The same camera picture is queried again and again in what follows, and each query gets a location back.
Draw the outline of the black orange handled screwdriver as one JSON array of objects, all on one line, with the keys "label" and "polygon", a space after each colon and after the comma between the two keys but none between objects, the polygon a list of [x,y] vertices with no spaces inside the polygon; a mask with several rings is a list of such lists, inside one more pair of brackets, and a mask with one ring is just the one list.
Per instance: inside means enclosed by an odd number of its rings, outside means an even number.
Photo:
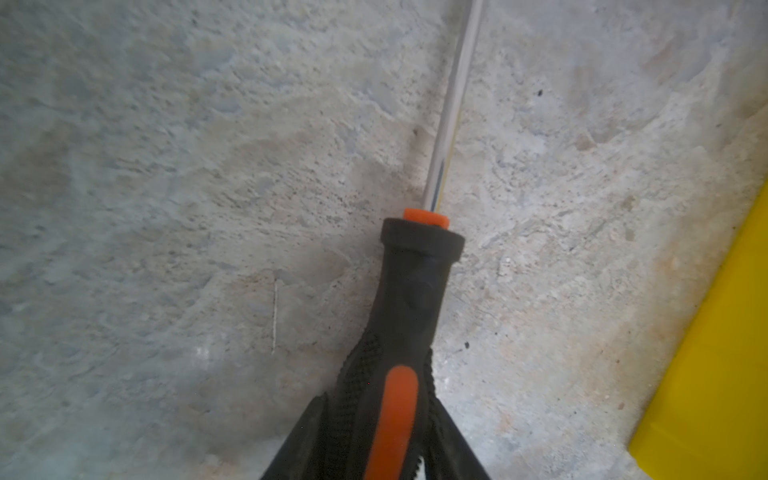
[{"label": "black orange handled screwdriver", "polygon": [[323,479],[412,479],[425,470],[430,398],[437,398],[432,342],[465,244],[439,206],[483,8],[481,1],[465,7],[421,205],[383,222],[380,280],[331,400]]}]

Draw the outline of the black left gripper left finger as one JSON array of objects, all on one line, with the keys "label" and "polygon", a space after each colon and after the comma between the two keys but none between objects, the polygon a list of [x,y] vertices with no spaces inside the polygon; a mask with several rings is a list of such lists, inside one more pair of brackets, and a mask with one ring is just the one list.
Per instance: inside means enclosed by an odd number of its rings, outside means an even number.
[{"label": "black left gripper left finger", "polygon": [[318,395],[309,402],[261,479],[322,479],[327,418],[328,395]]}]

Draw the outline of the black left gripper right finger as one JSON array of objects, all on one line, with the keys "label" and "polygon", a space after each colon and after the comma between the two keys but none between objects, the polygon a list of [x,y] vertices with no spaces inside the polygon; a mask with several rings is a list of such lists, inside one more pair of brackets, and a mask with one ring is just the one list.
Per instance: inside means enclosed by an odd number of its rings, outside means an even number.
[{"label": "black left gripper right finger", "polygon": [[427,480],[490,479],[451,416],[436,397],[430,398],[424,462]]}]

